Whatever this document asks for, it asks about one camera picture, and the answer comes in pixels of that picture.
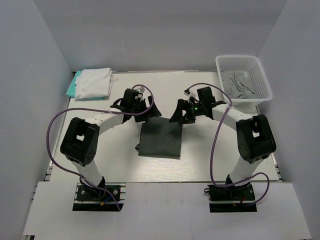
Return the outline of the dark grey t-shirt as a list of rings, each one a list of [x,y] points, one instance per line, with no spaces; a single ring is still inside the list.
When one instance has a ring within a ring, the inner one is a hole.
[[[151,117],[141,126],[135,149],[141,157],[178,159],[181,156],[183,127],[164,117]]]

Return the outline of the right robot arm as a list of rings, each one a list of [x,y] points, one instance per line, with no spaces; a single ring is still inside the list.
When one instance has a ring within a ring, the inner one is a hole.
[[[269,121],[263,114],[250,115],[233,107],[230,97],[227,102],[217,101],[212,93],[214,85],[202,83],[194,97],[191,89],[184,94],[187,100],[179,99],[176,109],[169,119],[179,125],[194,124],[198,116],[205,116],[218,122],[212,147],[215,148],[222,125],[235,130],[239,159],[233,171],[228,175],[230,183],[212,184],[217,188],[226,188],[226,195],[236,200],[244,193],[243,185],[257,176],[255,170],[259,164],[276,151],[276,141]]]

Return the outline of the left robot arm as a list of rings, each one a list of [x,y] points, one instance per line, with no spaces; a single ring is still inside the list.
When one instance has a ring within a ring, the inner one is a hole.
[[[85,119],[74,117],[68,125],[60,152],[76,167],[80,182],[89,187],[88,193],[96,200],[106,193],[105,179],[94,160],[99,136],[131,118],[140,123],[162,115],[154,96],[151,94],[144,98],[143,91],[142,85],[137,89],[128,88],[109,109]]]

